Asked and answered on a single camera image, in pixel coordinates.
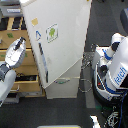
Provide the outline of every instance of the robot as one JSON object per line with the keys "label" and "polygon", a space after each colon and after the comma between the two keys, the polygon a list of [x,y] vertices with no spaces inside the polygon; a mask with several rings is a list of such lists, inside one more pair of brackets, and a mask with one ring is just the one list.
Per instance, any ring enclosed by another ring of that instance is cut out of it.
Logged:
{"label": "robot", "polygon": [[[128,9],[120,19],[128,34]],[[102,103],[118,104],[128,91],[128,37],[115,33],[111,46],[96,47],[92,69],[94,94]]]}
{"label": "robot", "polygon": [[16,78],[13,68],[21,65],[26,51],[23,37],[14,41],[6,51],[5,61],[0,62],[0,107],[10,92]]}

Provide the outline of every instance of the white refrigerator door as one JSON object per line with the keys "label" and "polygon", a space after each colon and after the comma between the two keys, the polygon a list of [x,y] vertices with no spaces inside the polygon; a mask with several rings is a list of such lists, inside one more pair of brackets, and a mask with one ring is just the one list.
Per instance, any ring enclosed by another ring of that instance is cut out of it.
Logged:
{"label": "white refrigerator door", "polygon": [[44,88],[83,56],[91,1],[20,0]]}

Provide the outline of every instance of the wooden cabinet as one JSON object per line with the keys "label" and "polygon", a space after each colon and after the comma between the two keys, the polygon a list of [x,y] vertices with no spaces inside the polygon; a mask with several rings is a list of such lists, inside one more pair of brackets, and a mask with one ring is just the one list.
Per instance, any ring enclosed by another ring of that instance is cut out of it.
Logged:
{"label": "wooden cabinet", "polygon": [[35,60],[32,53],[32,48],[30,45],[29,37],[27,30],[15,30],[12,31],[11,27],[13,24],[14,18],[9,18],[7,30],[0,31],[0,61],[5,61],[5,55],[7,48],[12,44],[16,39],[19,39],[21,36],[26,39],[26,53],[24,60],[20,67],[14,69],[16,74],[22,74],[24,76],[36,75],[36,80],[34,81],[16,81],[11,89],[11,92],[38,92],[41,91],[38,71],[35,64]]}

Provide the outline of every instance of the cable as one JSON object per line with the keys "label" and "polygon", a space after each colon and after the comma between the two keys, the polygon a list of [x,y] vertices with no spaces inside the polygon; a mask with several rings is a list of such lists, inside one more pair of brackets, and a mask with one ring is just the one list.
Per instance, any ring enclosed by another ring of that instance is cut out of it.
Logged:
{"label": "cable", "polygon": [[17,92],[20,90],[20,86],[18,85],[18,88],[16,90],[10,90],[10,92]]}
{"label": "cable", "polygon": [[110,127],[114,128],[114,126],[118,123],[118,112],[112,112],[112,114],[107,118],[104,128],[106,127],[107,123]]}
{"label": "cable", "polygon": [[91,45],[91,50],[92,50],[92,52],[95,51],[95,49],[94,49],[93,47],[96,49],[96,47],[99,47],[99,45],[97,45],[97,44],[92,44],[92,45]]}
{"label": "cable", "polygon": [[119,121],[118,128],[120,128],[120,125],[121,125],[123,101],[124,101],[125,96],[127,95],[127,92],[128,92],[128,89],[124,92],[124,96],[121,101],[121,115],[120,115],[120,121]]}
{"label": "cable", "polygon": [[80,87],[79,87],[79,90],[80,90],[82,93],[87,93],[87,92],[89,92],[89,91],[92,89],[92,83],[91,83],[91,81],[89,81],[89,80],[87,80],[87,79],[80,79],[80,80],[85,80],[85,81],[89,82],[90,85],[91,85],[91,87],[90,87],[87,91],[83,91]]}
{"label": "cable", "polygon": [[94,57],[94,52],[84,52],[81,69],[85,69],[92,65],[92,60]]}

